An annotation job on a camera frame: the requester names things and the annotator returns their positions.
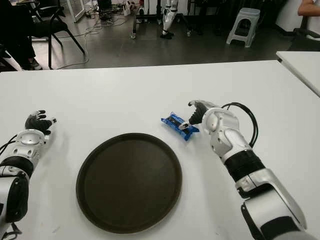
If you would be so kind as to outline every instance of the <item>gray floor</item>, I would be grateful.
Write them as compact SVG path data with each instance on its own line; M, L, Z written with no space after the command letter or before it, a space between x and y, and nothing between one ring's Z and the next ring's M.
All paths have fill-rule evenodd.
M74 35L83 34L86 28L92 27L98 20L86 18L73 23L68 7L67 17L64 18L70 31ZM238 61L260 61L277 59L276 51L288 49L291 38L281 35L275 29L260 29L251 48L244 48L244 44L232 42L226 44L228 32L222 36L215 36L208 25L204 29L204 35L199 36L192 32L191 37L186 35L186 27L182 22L175 22L171 31L175 36L171 40L159 38L161 26L156 23L139 24L136 39L131 39L134 18L125 18L125 23L120 26L103 27L99 34L86 36L86 49L89 61L66 67L65 69L82 68L114 68L114 67L138 67L159 65L183 65L203 64ZM58 37L67 34L60 32ZM85 46L83 36L76 37L82 46ZM80 52L71 38L60 39L63 48L52 39L52 67L60 68L64 65L81 63L86 58ZM33 47L36 59L48 69L48 43L46 41L34 41Z

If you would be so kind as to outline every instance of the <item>robotic finger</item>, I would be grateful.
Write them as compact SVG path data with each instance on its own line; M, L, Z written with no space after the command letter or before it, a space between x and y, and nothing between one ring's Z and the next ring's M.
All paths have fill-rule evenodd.
M207 112L208 109L210 108L216 108L218 107L217 105L213 104L212 102L209 101L203 101L203 100L192 100L188 103L188 106L195 106L195 112L193 115L190 117L188 121L183 122L180 126L179 129L183 130L188 128L191 125L194 124L201 124L203 121L203 117L205 113Z
M39 110L31 113L27 120L25 121L25 129L35 129L42 132L44 135L50 135L51 131L48 128L57 122L55 117L50 120L43 120L47 116L45 115L45 110Z

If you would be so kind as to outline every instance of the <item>wheel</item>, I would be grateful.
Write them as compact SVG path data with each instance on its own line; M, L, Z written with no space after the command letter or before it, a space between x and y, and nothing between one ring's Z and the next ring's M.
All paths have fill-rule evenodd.
M130 38L131 38L131 39L136 39L136 33L131 32L131 33L130 33Z

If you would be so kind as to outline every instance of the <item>white robot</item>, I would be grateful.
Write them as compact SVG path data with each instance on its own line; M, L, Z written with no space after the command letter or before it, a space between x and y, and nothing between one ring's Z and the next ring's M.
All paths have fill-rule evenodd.
M201 123L211 135L210 145L213 151L220 157L235 181L235 188L245 199L241 211L253 238L315 240L305 232L306 219L296 201L253 152L258 125L252 112L237 102L219 107L211 102L193 100L188 105L195 105L196 111L179 128L184 130L189 125ZM240 133L237 117L224 109L228 106L242 108L249 114L253 125L256 125L250 143Z
M0 163L0 239L21 231L15 225L28 210L29 180L41 157L44 145L48 143L48 128L57 122L55 118L46 120L46 111L32 113L21 131L0 148L0 154L9 144L14 146Z
M224 107L241 107L250 115L253 125L258 126L252 112L234 102L219 107L211 102L194 100L189 103L191 105L195 105L195 113L179 128L183 130L189 125L202 123L205 131L211 135L213 151L226 166L237 191L244 198L241 211L253 238L316 240L306 233L306 219L296 201L253 152L258 127L254 129L250 143L247 143L240 133L237 117ZM55 118L43 120L46 117L44 113L43 110L37 111L28 117L25 130L17 135L14 147L0 163L1 239L21 234L14 222L21 220L27 213L29 179L50 134L48 128L56 122ZM2 148L13 143L12 140ZM7 232L10 225L13 231Z
M160 35L163 39L172 39L173 33L169 32L169 29L175 20L178 11L179 0L166 0L165 9L163 11L163 30Z

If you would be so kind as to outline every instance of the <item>plastic stool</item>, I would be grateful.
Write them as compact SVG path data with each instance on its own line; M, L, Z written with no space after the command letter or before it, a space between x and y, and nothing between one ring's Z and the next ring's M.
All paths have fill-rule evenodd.
M254 8L241 8L239 11L236 20L234 22L233 28L229 33L228 39L226 40L226 44L230 44L233 39L240 40L245 42L245 47L250 48L251 43L256 35L256 27L260 17L260 10ZM250 29L247 36L236 35L236 30L238 28L241 20L247 19L250 21Z

